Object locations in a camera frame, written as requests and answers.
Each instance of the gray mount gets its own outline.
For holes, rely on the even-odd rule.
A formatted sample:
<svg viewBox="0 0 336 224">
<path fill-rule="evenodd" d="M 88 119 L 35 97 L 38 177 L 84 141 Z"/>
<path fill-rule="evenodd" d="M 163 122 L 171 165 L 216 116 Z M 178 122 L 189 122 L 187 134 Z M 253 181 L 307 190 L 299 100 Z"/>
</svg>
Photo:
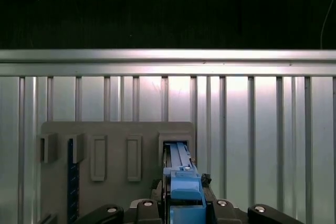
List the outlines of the gray mount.
<svg viewBox="0 0 336 224">
<path fill-rule="evenodd" d="M 162 178 L 163 142 L 184 141 L 196 154 L 190 122 L 46 122 L 41 132 L 40 207 L 48 218 L 43 223 L 68 222 L 71 163 L 78 168 L 74 180 L 79 178 L 73 204 L 83 216 L 105 204 L 126 210 L 133 200 L 148 198 L 153 180 Z"/>
</svg>

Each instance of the blue tool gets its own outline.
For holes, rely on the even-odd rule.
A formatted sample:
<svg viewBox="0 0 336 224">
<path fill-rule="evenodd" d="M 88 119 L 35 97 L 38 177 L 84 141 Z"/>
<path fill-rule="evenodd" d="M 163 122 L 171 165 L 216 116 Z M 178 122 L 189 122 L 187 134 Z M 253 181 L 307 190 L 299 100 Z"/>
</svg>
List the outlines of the blue tool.
<svg viewBox="0 0 336 224">
<path fill-rule="evenodd" d="M 200 205 L 171 206 L 170 224 L 204 224 L 206 222 L 206 201 L 201 176 L 191 162 L 190 152 L 182 142 L 166 143 L 170 149 L 171 167 L 165 167 L 163 174 L 170 177 L 171 199 L 201 201 Z"/>
</svg>

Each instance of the dark background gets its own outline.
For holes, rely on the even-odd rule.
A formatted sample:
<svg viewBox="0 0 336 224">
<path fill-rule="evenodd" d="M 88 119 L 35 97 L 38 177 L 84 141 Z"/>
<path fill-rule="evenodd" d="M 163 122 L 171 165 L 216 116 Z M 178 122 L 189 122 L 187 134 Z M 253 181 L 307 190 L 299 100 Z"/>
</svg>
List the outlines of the dark background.
<svg viewBox="0 0 336 224">
<path fill-rule="evenodd" d="M 0 48 L 319 49 L 330 1 L 1 0 Z"/>
</svg>

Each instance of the aluminum rail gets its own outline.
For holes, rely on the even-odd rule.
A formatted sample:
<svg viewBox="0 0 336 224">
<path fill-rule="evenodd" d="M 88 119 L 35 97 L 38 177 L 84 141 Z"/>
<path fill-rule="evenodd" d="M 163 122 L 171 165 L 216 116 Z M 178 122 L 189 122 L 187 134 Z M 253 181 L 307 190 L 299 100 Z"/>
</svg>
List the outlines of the aluminum rail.
<svg viewBox="0 0 336 224">
<path fill-rule="evenodd" d="M 157 49 L 42 49 L 0 50 L 5 62 L 114 62 L 139 60 L 258 60 L 258 61 L 335 61 L 336 50 L 157 50 Z"/>
<path fill-rule="evenodd" d="M 336 51 L 0 50 L 0 76 L 334 76 Z"/>
</svg>

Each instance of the vertical metal rib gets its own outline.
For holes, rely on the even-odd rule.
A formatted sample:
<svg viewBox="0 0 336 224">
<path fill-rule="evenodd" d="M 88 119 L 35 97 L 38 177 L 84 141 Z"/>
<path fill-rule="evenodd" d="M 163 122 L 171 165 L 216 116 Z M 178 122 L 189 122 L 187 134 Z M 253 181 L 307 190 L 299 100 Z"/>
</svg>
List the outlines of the vertical metal rib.
<svg viewBox="0 0 336 224">
<path fill-rule="evenodd" d="M 227 141 L 226 141 L 226 78 L 220 78 L 220 90 L 219 90 L 219 107 L 221 109 L 220 112 L 220 139 L 223 141 L 223 198 L 227 197 Z"/>
<path fill-rule="evenodd" d="M 292 160 L 293 160 L 293 181 L 292 181 L 292 192 L 293 192 L 293 198 L 292 198 L 292 216 L 297 216 L 298 207 L 297 207 L 297 138 L 296 138 L 296 132 L 297 132 L 297 106 L 296 106 L 296 100 L 297 100 L 297 88 L 296 88 L 296 77 L 291 78 L 291 84 L 292 84 Z"/>
<path fill-rule="evenodd" d="M 336 193 L 336 78 L 332 79 L 333 89 L 333 130 L 334 130 L 334 193 Z M 336 197 L 334 198 L 334 206 L 336 206 Z M 334 219 L 336 221 L 336 209 L 334 210 Z"/>
<path fill-rule="evenodd" d="M 140 82 L 139 77 L 133 78 L 133 122 L 139 121 L 140 104 Z"/>
<path fill-rule="evenodd" d="M 168 77 L 161 79 L 161 121 L 168 122 Z"/>
<path fill-rule="evenodd" d="M 104 121 L 110 120 L 110 77 L 104 78 Z"/>
<path fill-rule="evenodd" d="M 278 170 L 277 170 L 277 208 L 279 211 L 283 212 L 284 208 L 284 146 L 283 146 L 283 139 L 284 139 L 284 117 L 283 117 L 283 107 L 284 107 L 284 86 L 283 86 L 283 79 L 282 77 L 277 78 L 277 141 L 278 141 Z"/>
<path fill-rule="evenodd" d="M 207 173 L 211 174 L 211 83 L 206 77 L 206 134 L 207 134 Z"/>
<path fill-rule="evenodd" d="M 248 136 L 249 136 L 249 205 L 256 202 L 256 132 L 255 132 L 255 81 L 248 78 Z"/>
<path fill-rule="evenodd" d="M 18 124 L 18 194 L 17 223 L 23 224 L 24 175 L 25 175 L 25 79 L 19 81 L 19 124 Z"/>
<path fill-rule="evenodd" d="M 190 83 L 191 121 L 193 122 L 194 125 L 196 125 L 197 124 L 197 78 L 191 77 L 190 82 L 191 82 Z"/>
<path fill-rule="evenodd" d="M 75 91 L 75 120 L 82 120 L 82 79 L 76 77 L 76 91 Z"/>
<path fill-rule="evenodd" d="M 53 97 L 54 97 L 54 79 L 53 77 L 48 77 L 47 83 L 47 121 L 53 120 L 52 108 L 53 108 Z"/>
<path fill-rule="evenodd" d="M 306 222 L 312 224 L 312 134 L 311 134 L 311 78 L 305 78 L 306 108 Z"/>
</svg>

